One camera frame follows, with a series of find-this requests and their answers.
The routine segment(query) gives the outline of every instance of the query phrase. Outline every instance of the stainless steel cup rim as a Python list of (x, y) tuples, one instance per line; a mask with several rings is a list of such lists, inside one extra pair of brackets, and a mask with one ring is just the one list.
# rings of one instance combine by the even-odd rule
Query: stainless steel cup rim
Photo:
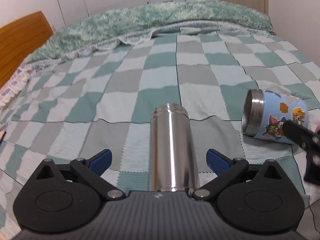
[(181, 114), (184, 114), (187, 118), (189, 118), (188, 111), (182, 105), (174, 104), (174, 103), (172, 103), (172, 104), (167, 103), (166, 105), (158, 106), (154, 110), (151, 118), (154, 118), (154, 117), (158, 116), (160, 113), (163, 113), (163, 112), (181, 113)]
[(247, 93), (242, 114), (242, 133), (255, 136), (260, 128), (264, 109), (264, 96), (260, 89), (251, 89)]

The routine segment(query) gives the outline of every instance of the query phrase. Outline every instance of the cartoon mouse sticker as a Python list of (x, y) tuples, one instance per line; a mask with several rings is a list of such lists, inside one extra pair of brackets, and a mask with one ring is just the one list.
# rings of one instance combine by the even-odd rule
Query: cartoon mouse sticker
[(301, 107), (296, 107), (291, 114), (292, 121), (296, 124), (303, 125), (306, 112)]

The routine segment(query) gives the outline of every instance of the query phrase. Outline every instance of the cartoon sticker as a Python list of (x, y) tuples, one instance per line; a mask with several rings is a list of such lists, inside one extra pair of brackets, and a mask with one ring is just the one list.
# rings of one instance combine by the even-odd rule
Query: cartoon sticker
[(287, 96), (284, 96), (285, 97), (285, 99), (287, 99), (287, 101), (288, 101), (288, 103), (289, 104), (291, 104), (291, 103), (293, 103), (293, 102), (300, 102), (301, 101), (301, 99), (300, 98), (297, 98), (297, 97), (294, 97), (294, 96), (289, 96), (289, 95), (287, 95)]
[(280, 112), (283, 114), (287, 114), (289, 112), (289, 106), (286, 103), (281, 102), (280, 103)]
[(296, 107), (292, 111), (292, 121), (296, 124), (303, 125), (306, 117), (306, 112), (301, 107)]
[(276, 140), (279, 140), (282, 136), (284, 136), (282, 126), (287, 119), (282, 117), (281, 120), (277, 120), (272, 115), (269, 116), (269, 124), (266, 127), (266, 132), (262, 134), (262, 136), (266, 137), (274, 137)]
[(276, 92), (273, 92), (273, 91), (270, 91), (270, 90), (265, 90), (264, 92), (265, 92), (265, 93), (270, 93), (270, 94), (275, 94), (275, 95), (277, 95), (278, 97), (281, 98), (281, 95), (278, 94), (278, 93), (276, 93)]

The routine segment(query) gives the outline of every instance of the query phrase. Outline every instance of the bed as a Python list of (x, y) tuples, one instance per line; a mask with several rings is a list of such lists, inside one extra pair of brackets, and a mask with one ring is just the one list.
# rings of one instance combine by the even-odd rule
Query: bed
[(68, 163), (109, 148), (102, 177), (125, 192), (147, 190), (151, 113), (178, 103), (191, 120), (201, 184), (216, 176), (209, 148), (250, 163), (276, 159), (305, 201), (298, 231), (319, 239), (320, 191), (301, 179), (305, 152), (241, 133), (254, 88), (302, 98), (309, 128), (320, 122), (320, 69), (275, 35), (267, 15), (214, 0), (107, 11), (57, 31), (19, 70), (29, 81), (0, 116), (8, 125), (0, 144), (7, 238), (20, 231), (12, 203), (44, 158)]

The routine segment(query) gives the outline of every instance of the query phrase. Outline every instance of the stainless steel cup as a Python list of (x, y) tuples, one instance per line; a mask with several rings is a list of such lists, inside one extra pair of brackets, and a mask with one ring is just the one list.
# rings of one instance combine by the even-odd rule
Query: stainless steel cup
[(188, 112), (177, 104), (156, 108), (150, 123), (149, 190), (191, 194), (199, 185)]

